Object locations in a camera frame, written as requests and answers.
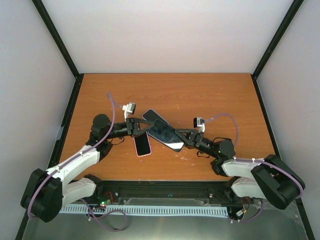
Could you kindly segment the light blue phone case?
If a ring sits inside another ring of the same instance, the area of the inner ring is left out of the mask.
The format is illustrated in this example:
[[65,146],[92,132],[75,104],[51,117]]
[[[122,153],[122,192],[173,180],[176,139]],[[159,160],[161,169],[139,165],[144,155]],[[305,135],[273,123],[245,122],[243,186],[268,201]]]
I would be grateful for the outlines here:
[[154,111],[153,109],[148,109],[147,111],[145,111],[142,114],[142,118],[144,120],[152,121],[152,122],[154,122],[155,120],[160,120],[163,123],[168,124],[168,122],[163,117],[161,117],[156,111]]

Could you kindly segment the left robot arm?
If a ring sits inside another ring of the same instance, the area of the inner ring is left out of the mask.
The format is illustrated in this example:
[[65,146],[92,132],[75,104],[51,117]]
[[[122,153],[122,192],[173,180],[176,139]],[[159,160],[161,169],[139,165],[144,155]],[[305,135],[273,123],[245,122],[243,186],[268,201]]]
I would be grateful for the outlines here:
[[152,121],[128,117],[115,123],[105,114],[94,117],[89,140],[74,155],[46,170],[37,168],[27,182],[20,205],[29,218],[39,218],[45,223],[52,221],[60,210],[77,200],[89,197],[92,201],[103,198],[104,188],[94,176],[73,181],[87,168],[103,160],[112,149],[114,138],[146,133],[154,126]]

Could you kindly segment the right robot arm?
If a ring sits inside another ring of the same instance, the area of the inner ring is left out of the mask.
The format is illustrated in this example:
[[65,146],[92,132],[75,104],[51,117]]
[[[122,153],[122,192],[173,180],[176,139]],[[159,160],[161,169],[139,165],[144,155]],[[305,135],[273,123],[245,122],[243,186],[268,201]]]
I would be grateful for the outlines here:
[[277,155],[240,158],[229,138],[210,140],[203,132],[184,128],[176,129],[175,134],[187,148],[213,157],[210,164],[216,175],[235,178],[230,188],[239,198],[267,200],[275,208],[284,210],[300,198],[306,188],[303,180]]

